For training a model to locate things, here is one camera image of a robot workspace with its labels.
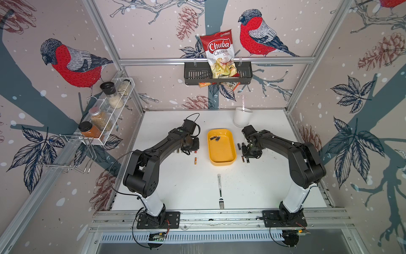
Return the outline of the yellow plastic storage box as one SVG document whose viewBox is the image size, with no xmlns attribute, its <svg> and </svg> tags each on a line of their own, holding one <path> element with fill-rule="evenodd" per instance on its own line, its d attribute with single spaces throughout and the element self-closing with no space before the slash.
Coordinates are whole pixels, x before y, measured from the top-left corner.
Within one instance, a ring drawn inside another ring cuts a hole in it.
<svg viewBox="0 0 406 254">
<path fill-rule="evenodd" d="M 220 137 L 219 141 L 210 140 L 211 137 Z M 212 129 L 207 133 L 208 153 L 210 162 L 214 166 L 229 166 L 237 158 L 233 134 L 228 129 Z"/>
</svg>

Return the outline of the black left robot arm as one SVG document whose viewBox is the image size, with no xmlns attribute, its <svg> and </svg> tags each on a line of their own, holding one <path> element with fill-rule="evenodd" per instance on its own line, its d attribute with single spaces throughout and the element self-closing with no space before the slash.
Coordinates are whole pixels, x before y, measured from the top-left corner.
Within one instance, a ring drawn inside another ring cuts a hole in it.
<svg viewBox="0 0 406 254">
<path fill-rule="evenodd" d="M 155 192 L 159 183 L 160 165 L 175 150 L 186 155 L 199 149 L 199 138 L 195 130 L 200 126 L 185 119 L 182 126 L 168 132 L 166 138 L 144 151 L 132 151 L 130 161 L 123 177 L 123 185 L 141 197 L 148 219 L 163 224 L 166 216 L 165 204 Z"/>
</svg>

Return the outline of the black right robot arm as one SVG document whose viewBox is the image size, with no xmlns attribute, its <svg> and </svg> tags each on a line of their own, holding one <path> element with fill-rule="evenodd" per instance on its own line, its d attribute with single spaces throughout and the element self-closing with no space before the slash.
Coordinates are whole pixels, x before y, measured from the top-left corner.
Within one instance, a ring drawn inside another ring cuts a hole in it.
<svg viewBox="0 0 406 254">
<path fill-rule="evenodd" d="M 259 159 L 264 149 L 270 149 L 287 158 L 293 183 L 280 203 L 279 218 L 286 222 L 297 218 L 310 190 L 326 175 L 315 146 L 309 142 L 299 143 L 281 138 L 268 130 L 257 131 L 252 125 L 244 127 L 242 133 L 248 142 L 242 146 L 245 158 Z"/>
</svg>

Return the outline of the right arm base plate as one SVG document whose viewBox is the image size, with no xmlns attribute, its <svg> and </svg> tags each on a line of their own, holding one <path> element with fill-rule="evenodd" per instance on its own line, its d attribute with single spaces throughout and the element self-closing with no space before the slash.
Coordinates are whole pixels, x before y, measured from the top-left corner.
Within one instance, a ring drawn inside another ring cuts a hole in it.
<svg viewBox="0 0 406 254">
<path fill-rule="evenodd" d="M 280 210 L 263 210 L 262 219 L 266 228 L 305 228 L 308 225 L 303 209 L 297 213 L 288 213 Z"/>
</svg>

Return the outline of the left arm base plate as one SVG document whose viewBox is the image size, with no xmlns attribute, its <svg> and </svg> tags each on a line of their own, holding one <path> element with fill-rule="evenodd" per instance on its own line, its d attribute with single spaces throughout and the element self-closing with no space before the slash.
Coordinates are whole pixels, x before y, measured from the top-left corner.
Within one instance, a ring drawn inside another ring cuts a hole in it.
<svg viewBox="0 0 406 254">
<path fill-rule="evenodd" d="M 137 229 L 178 229 L 180 212 L 161 212 L 153 217 L 146 212 L 141 212 L 136 219 Z"/>
</svg>

